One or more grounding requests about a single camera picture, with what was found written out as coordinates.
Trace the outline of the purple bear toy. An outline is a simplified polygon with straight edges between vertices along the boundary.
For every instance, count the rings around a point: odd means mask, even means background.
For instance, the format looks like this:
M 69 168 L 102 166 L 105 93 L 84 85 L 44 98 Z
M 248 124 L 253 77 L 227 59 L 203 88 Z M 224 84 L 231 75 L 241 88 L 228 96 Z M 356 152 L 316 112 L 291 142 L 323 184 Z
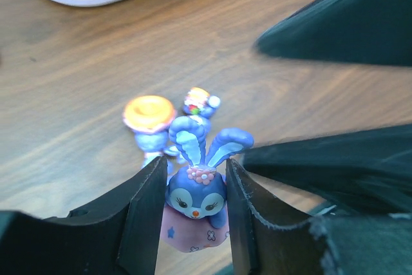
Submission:
M 210 119 L 221 104 L 221 99 L 202 88 L 193 87 L 183 101 L 183 112 Z

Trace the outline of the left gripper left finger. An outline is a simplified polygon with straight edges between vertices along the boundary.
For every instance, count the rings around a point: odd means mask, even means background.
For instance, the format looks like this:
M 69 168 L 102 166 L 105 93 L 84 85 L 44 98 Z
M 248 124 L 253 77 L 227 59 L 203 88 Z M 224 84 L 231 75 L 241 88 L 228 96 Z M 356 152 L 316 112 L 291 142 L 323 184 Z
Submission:
M 1 274 L 154 274 L 167 161 L 65 218 L 1 211 Z

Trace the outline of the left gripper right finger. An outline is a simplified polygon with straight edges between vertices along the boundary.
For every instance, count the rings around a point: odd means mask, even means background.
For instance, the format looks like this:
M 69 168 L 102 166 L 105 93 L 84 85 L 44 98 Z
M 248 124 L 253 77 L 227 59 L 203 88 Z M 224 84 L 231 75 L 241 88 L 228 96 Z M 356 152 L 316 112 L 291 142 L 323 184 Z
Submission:
M 411 215 L 310 216 L 226 163 L 235 274 L 410 274 Z

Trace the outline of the pink bunny toy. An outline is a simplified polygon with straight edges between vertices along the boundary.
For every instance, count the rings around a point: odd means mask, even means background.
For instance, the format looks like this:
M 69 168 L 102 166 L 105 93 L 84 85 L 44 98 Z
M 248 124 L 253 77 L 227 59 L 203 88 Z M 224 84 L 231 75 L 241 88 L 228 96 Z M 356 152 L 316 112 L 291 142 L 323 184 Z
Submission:
M 206 136 L 190 117 L 178 117 L 169 128 L 187 165 L 168 180 L 160 236 L 186 253 L 217 247 L 229 236 L 227 185 L 217 167 L 254 145 L 253 136 L 239 128 L 221 130 L 210 146 Z

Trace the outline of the purple octopus orange hat toy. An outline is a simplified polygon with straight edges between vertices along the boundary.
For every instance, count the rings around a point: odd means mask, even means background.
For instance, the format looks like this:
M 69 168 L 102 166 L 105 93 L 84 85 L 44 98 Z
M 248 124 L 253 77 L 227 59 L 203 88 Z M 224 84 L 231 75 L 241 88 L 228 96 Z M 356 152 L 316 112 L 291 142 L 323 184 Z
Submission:
M 168 144 L 169 126 L 176 114 L 171 101 L 158 95 L 139 96 L 126 104 L 123 122 L 135 134 L 136 144 L 144 152 L 142 167 L 162 155 L 175 157 L 178 164 L 185 162 L 176 146 Z

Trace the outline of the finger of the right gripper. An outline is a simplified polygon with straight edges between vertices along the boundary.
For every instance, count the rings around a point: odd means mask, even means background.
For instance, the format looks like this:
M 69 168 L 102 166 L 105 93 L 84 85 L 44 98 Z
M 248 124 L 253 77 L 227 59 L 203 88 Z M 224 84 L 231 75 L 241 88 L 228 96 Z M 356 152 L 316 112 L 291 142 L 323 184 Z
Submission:
M 265 31 L 259 53 L 411 66 L 411 0 L 315 0 Z
M 255 147 L 243 167 L 345 211 L 411 212 L 411 125 Z

